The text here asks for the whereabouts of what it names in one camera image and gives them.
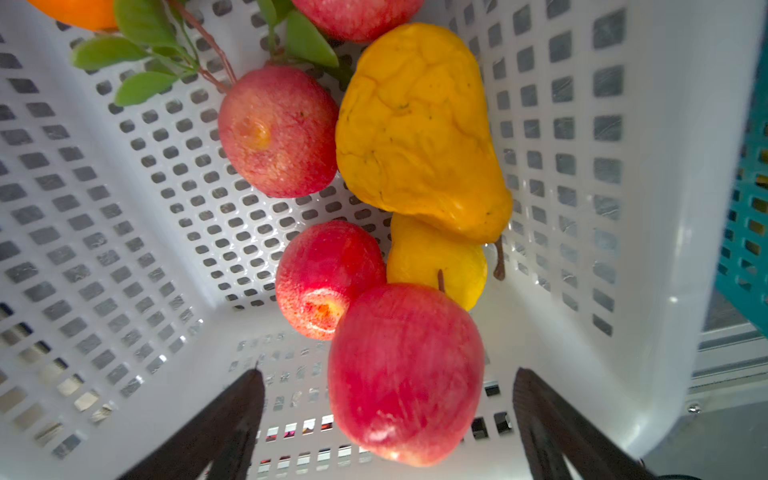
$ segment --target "red apple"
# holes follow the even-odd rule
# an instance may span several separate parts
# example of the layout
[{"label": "red apple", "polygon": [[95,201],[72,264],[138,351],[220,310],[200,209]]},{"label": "red apple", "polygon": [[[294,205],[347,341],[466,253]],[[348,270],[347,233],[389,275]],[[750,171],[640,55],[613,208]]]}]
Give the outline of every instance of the red apple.
[{"label": "red apple", "polygon": [[336,175],[339,106],[301,70],[268,66],[243,76],[219,113],[235,170],[271,197],[304,197]]},{"label": "red apple", "polygon": [[447,457],[469,430],[485,356],[470,315],[428,286],[366,291],[328,360],[331,412],[352,442],[414,466]]},{"label": "red apple", "polygon": [[293,0],[313,24],[344,41],[374,41],[411,19],[424,0]]},{"label": "red apple", "polygon": [[294,238],[280,259],[277,304],[288,322],[310,339],[330,340],[349,305],[386,283],[376,239],[342,220],[315,225]]}]

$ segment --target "square hole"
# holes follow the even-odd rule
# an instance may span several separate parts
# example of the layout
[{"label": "square hole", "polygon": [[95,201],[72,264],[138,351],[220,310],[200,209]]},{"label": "square hole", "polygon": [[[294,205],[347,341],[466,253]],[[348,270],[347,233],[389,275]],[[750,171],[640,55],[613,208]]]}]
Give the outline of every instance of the square hole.
[{"label": "square hole", "polygon": [[470,3],[464,8],[464,25],[470,26],[475,23],[475,7]]},{"label": "square hole", "polygon": [[555,63],[571,57],[571,33],[566,31],[549,39],[549,61]]},{"label": "square hole", "polygon": [[64,161],[75,161],[84,158],[83,153],[77,147],[59,148],[58,153],[61,155],[61,158],[63,158]]},{"label": "square hole", "polygon": [[493,48],[502,44],[502,25],[496,23],[488,29],[488,46]]},{"label": "square hole", "polygon": [[507,187],[511,188],[512,190],[519,190],[520,189],[520,180],[518,179],[517,175],[507,175]]},{"label": "square hole", "polygon": [[509,92],[504,90],[496,94],[496,106],[499,110],[509,110]]},{"label": "square hole", "polygon": [[562,15],[571,8],[571,0],[548,0],[547,18],[554,18]]},{"label": "square hole", "polygon": [[592,46],[599,49],[623,42],[626,22],[626,11],[623,8],[595,20],[592,26]]},{"label": "square hole", "polygon": [[536,85],[528,85],[520,89],[520,99],[523,107],[535,107],[538,105]]},{"label": "square hole", "polygon": [[560,270],[560,273],[562,275],[562,278],[563,278],[564,282],[566,282],[568,285],[570,285],[570,286],[572,286],[574,288],[578,288],[578,279],[576,278],[576,276],[573,273],[571,273],[571,272],[569,272],[567,270]]},{"label": "square hole", "polygon": [[315,431],[315,419],[304,420],[304,425],[301,429],[302,435],[309,435]]},{"label": "square hole", "polygon": [[533,47],[523,48],[517,54],[518,71],[524,73],[526,71],[533,70],[534,68],[534,56]]},{"label": "square hole", "polygon": [[515,151],[511,148],[505,148],[504,149],[504,163],[507,165],[517,165],[518,164],[518,158],[515,155]]},{"label": "square hole", "polygon": [[333,429],[333,415],[325,415],[323,417],[323,422],[320,424],[320,431],[325,432],[326,430]]},{"label": "square hole", "polygon": [[573,77],[557,78],[552,81],[552,101],[561,103],[573,101],[574,99],[574,79]]},{"label": "square hole", "polygon": [[592,273],[608,283],[616,283],[616,269],[607,263],[595,262],[592,266]]},{"label": "square hole", "polygon": [[578,252],[576,251],[576,249],[571,248],[565,243],[560,244],[560,254],[562,255],[563,258],[565,258],[567,261],[571,263],[578,262]]},{"label": "square hole", "polygon": [[531,206],[531,216],[538,222],[547,223],[547,212],[543,208],[536,207],[535,205]]},{"label": "square hole", "polygon": [[3,140],[12,147],[32,143],[32,137],[21,128],[0,131],[0,137],[3,137]]},{"label": "square hole", "polygon": [[766,227],[762,223],[756,222],[755,220],[749,220],[747,228],[752,230],[754,233],[757,233],[761,237],[765,237]]},{"label": "square hole", "polygon": [[509,435],[514,432],[512,420],[510,420],[507,412],[494,413],[493,422],[496,424],[496,431],[499,435]]},{"label": "square hole", "polygon": [[0,261],[7,260],[15,255],[18,255],[21,251],[11,241],[5,241],[0,243]]},{"label": "square hole", "polygon": [[[104,218],[107,218],[107,219],[115,218],[118,215],[121,215],[123,213],[123,211],[120,210],[120,207],[117,204],[109,204],[106,207],[100,208],[99,210],[101,211],[101,214],[104,215]],[[117,225],[114,227],[114,230],[118,231],[118,226]]]},{"label": "square hole", "polygon": [[94,224],[94,221],[88,216],[88,214],[82,214],[74,218],[70,218],[67,220],[67,222],[69,222],[70,227],[76,231],[83,230]]},{"label": "square hole", "polygon": [[488,429],[485,427],[485,420],[482,417],[472,420],[472,436],[475,437],[475,440],[488,438]]},{"label": "square hole", "polygon": [[20,263],[5,271],[5,275],[13,283],[20,283],[38,274],[38,268],[30,262]]},{"label": "square hole", "polygon": [[0,121],[13,120],[16,115],[13,114],[8,105],[0,104]]},{"label": "square hole", "polygon": [[35,83],[28,78],[9,78],[8,81],[16,93],[20,94],[37,94],[40,93]]},{"label": "square hole", "polygon": [[63,125],[48,125],[43,127],[43,133],[49,140],[62,140],[69,138],[69,132]]},{"label": "square hole", "polygon": [[62,318],[67,313],[72,311],[72,306],[67,303],[66,300],[59,300],[53,305],[43,309],[43,315],[45,315],[52,322]]},{"label": "square hole", "polygon": [[99,399],[98,392],[90,390],[82,394],[77,400],[74,401],[74,407],[79,412],[84,412],[91,408]]},{"label": "square hole", "polygon": [[754,243],[752,240],[744,240],[744,248],[756,257],[760,256],[760,251],[762,250],[760,245]]},{"label": "square hole", "polygon": [[522,223],[519,223],[516,220],[512,221],[512,230],[518,235],[525,235],[525,228],[523,227]]},{"label": "square hole", "polygon": [[27,196],[27,192],[24,191],[19,184],[9,184],[0,186],[0,202],[12,202],[19,198]]},{"label": "square hole", "polygon": [[575,137],[575,123],[573,117],[555,118],[554,137],[559,140],[573,140]]},{"label": "square hole", "polygon": [[558,172],[565,175],[576,174],[576,158],[570,154],[556,154],[554,156],[555,167]]},{"label": "square hole", "polygon": [[609,312],[614,311],[614,299],[598,289],[592,290],[592,299]]},{"label": "square hole", "polygon": [[477,37],[473,37],[468,43],[469,51],[476,57],[480,55],[480,41]]},{"label": "square hole", "polygon": [[541,136],[538,120],[523,120],[523,131],[526,138],[539,138]]},{"label": "square hole", "polygon": [[597,315],[592,314],[592,324],[595,325],[598,330],[608,336],[612,336],[614,334],[614,327]]},{"label": "square hole", "polygon": [[576,207],[576,190],[558,185],[558,201],[563,205]]},{"label": "square hole", "polygon": [[218,117],[219,117],[219,114],[213,108],[209,108],[209,109],[203,111],[203,113],[200,114],[200,119],[204,123],[209,123],[211,121],[214,121]]},{"label": "square hole", "polygon": [[601,217],[610,218],[611,220],[619,220],[621,214],[621,207],[619,201],[615,198],[604,197],[603,195],[595,195],[594,212]]},{"label": "square hole", "polygon": [[614,158],[595,158],[594,177],[607,184],[620,184],[621,161]]},{"label": "square hole", "polygon": [[544,167],[544,162],[541,160],[541,152],[528,152],[528,167],[535,168],[537,170],[541,170]]},{"label": "square hole", "polygon": [[493,78],[495,80],[507,78],[507,65],[504,58],[493,63]]},{"label": "square hole", "polygon": [[544,191],[544,182],[541,180],[533,180],[531,179],[528,182],[530,191],[532,195],[535,195],[536,197],[544,197],[545,191]]},{"label": "square hole", "polygon": [[624,66],[602,68],[594,73],[592,92],[595,97],[615,97],[624,93]]},{"label": "square hole", "polygon": [[512,14],[512,27],[515,35],[522,35],[531,29],[531,6],[526,5]]},{"label": "square hole", "polygon": [[620,115],[603,115],[594,118],[594,139],[597,141],[619,141],[621,129]]},{"label": "square hole", "polygon": [[85,381],[82,379],[82,377],[79,375],[73,375],[67,378],[64,382],[60,383],[56,389],[64,397],[69,397],[75,393],[83,385],[83,383],[85,383]]},{"label": "square hole", "polygon": [[612,233],[594,229],[594,245],[600,250],[615,252],[618,249],[619,240]]},{"label": "square hole", "polygon": [[534,231],[533,233],[533,240],[536,242],[537,245],[541,245],[544,248],[549,247],[549,240],[546,235],[543,233],[539,233],[537,231]]},{"label": "square hole", "polygon": [[512,138],[513,137],[512,122],[503,121],[501,123],[501,131],[502,131],[503,138]]},{"label": "square hole", "polygon": [[578,235],[576,222],[568,217],[559,216],[560,231],[568,235],[569,237],[576,238]]},{"label": "square hole", "polygon": [[32,302],[39,302],[56,293],[56,289],[49,282],[41,282],[24,290],[24,294]]}]

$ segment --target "teal basket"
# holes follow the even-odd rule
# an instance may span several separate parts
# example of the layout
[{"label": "teal basket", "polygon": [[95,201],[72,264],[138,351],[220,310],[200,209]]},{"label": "teal basket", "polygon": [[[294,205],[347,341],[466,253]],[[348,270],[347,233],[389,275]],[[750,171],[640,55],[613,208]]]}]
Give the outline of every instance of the teal basket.
[{"label": "teal basket", "polygon": [[768,45],[760,62],[728,211],[717,289],[768,336]]}]

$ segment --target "white plastic basket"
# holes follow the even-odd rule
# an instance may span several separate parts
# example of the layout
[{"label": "white plastic basket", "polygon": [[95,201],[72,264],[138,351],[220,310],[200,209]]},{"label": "white plastic basket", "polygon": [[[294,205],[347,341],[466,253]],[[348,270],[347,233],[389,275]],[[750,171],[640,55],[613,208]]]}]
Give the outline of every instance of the white plastic basket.
[{"label": "white plastic basket", "polygon": [[[253,0],[189,9],[238,75],[266,60]],[[257,362],[267,406],[249,478],[529,475],[511,409],[519,366],[644,454],[689,383],[763,10],[427,1],[418,19],[477,54],[515,214],[508,278],[491,278],[472,312],[488,354],[483,421],[416,470],[321,427],[329,344],[292,331],[273,296],[294,232],[345,217],[387,250],[389,214],[340,177],[311,197],[266,197],[223,158],[210,84],[115,108],[140,63],[78,71],[69,52],[90,33],[4,0],[0,477],[113,478]]]}]

